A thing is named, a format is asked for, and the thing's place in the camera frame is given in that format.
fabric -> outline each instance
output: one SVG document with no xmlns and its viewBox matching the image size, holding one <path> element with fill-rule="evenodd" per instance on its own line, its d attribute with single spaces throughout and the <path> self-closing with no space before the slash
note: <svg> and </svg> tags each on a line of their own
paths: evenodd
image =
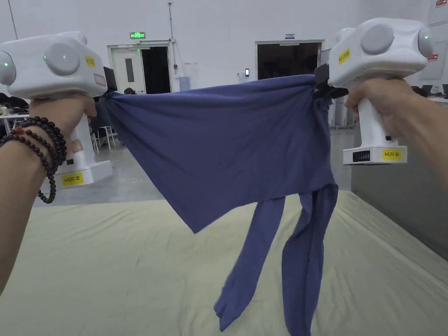
<svg viewBox="0 0 448 336">
<path fill-rule="evenodd" d="M 213 304 L 256 206 L 197 235 L 165 200 L 33 208 L 0 297 L 1 335 L 289 335 L 280 264 L 303 210 L 297 195 L 286 198 L 251 304 L 224 333 L 217 327 Z M 312 336 L 446 336 L 447 311 L 448 262 L 340 191 Z"/>
<path fill-rule="evenodd" d="M 313 92 L 308 75 L 105 102 L 120 138 L 194 233 L 236 207 L 260 203 L 264 215 L 255 213 L 215 306 L 222 331 L 253 297 L 284 197 L 300 194 L 304 211 L 282 261 L 284 314 L 291 335 L 310 333 L 323 236 L 337 199 L 329 101 L 314 100 Z"/>
</svg>

small sign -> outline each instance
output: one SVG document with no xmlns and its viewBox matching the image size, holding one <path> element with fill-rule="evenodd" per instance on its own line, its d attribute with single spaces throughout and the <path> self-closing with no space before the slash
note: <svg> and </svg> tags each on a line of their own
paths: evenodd
<svg viewBox="0 0 448 336">
<path fill-rule="evenodd" d="M 86 55 L 86 63 L 89 68 L 96 68 L 95 58 L 93 58 L 92 56 Z"/>
<path fill-rule="evenodd" d="M 344 51 L 342 54 L 339 55 L 339 65 L 344 63 L 349 58 L 350 58 L 350 48 L 348 48 L 346 51 Z"/>
<path fill-rule="evenodd" d="M 383 149 L 383 159 L 386 161 L 400 161 L 403 159 L 403 153 L 401 149 L 386 148 Z"/>
<path fill-rule="evenodd" d="M 436 8 L 439 8 L 439 7 L 446 6 L 446 5 L 447 5 L 447 1 L 448 1 L 448 0 L 439 0 L 439 1 L 437 1 L 437 2 L 435 3 L 435 7 L 436 7 Z"/>
<path fill-rule="evenodd" d="M 62 185 L 65 187 L 84 184 L 84 177 L 82 176 L 82 172 L 64 174 L 60 176 L 60 179 L 62 180 Z"/>
<path fill-rule="evenodd" d="M 428 62 L 434 62 L 439 59 L 439 54 L 435 54 L 428 57 Z"/>
<path fill-rule="evenodd" d="M 129 33 L 129 36 L 131 39 L 146 39 L 146 34 L 144 31 L 133 31 L 132 33 Z"/>
</svg>

yellow sticker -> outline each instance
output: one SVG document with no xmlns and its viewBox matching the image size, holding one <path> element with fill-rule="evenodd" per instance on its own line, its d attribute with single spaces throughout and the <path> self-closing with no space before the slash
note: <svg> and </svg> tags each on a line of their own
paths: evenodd
<svg viewBox="0 0 448 336">
<path fill-rule="evenodd" d="M 341 65 L 342 63 L 344 63 L 346 60 L 348 60 L 350 58 L 350 48 L 348 48 L 346 51 L 344 51 L 340 56 L 339 56 L 339 65 Z"/>
<path fill-rule="evenodd" d="M 62 185 L 70 186 L 70 185 L 78 185 L 84 183 L 84 177 L 82 176 L 82 172 L 74 172 L 71 174 L 64 174 L 60 176 L 62 180 Z"/>
<path fill-rule="evenodd" d="M 96 68 L 95 58 L 93 58 L 92 56 L 87 56 L 86 55 L 86 62 L 87 62 L 87 66 L 89 68 Z"/>
<path fill-rule="evenodd" d="M 383 149 L 383 159 L 387 161 L 400 161 L 403 159 L 403 152 L 401 149 L 396 148 Z"/>
</svg>

gray circular sensor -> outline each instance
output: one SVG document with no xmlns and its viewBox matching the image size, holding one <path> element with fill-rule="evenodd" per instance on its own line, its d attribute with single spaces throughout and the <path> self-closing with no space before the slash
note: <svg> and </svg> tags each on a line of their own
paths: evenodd
<svg viewBox="0 0 448 336">
<path fill-rule="evenodd" d="M 62 76 L 74 74 L 80 64 L 75 49 L 64 43 L 49 46 L 43 58 L 52 72 Z"/>
<path fill-rule="evenodd" d="M 429 28 L 423 28 L 418 32 L 418 49 L 426 58 L 434 53 L 434 44 Z"/>
<path fill-rule="evenodd" d="M 13 59 L 6 52 L 0 52 L 0 83 L 6 86 L 16 80 L 16 67 Z"/>
<path fill-rule="evenodd" d="M 389 50 L 395 35 L 393 29 L 384 24 L 371 27 L 361 39 L 361 47 L 368 55 L 380 55 Z"/>
</svg>

hand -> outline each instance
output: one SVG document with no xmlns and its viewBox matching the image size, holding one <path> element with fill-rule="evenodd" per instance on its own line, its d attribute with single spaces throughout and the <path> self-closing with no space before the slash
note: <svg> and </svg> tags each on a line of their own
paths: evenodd
<svg viewBox="0 0 448 336">
<path fill-rule="evenodd" d="M 375 78 L 351 90 L 345 106 L 353 108 L 355 119 L 359 120 L 358 104 L 363 98 L 367 98 L 383 116 L 386 131 L 399 137 L 403 135 L 401 123 L 406 119 L 408 107 L 415 97 L 419 96 L 404 80 Z"/>
<path fill-rule="evenodd" d="M 35 100 L 30 105 L 30 116 L 45 117 L 55 123 L 67 142 L 81 121 L 82 115 L 96 116 L 95 102 L 85 95 L 68 95 L 60 100 Z"/>
</svg>

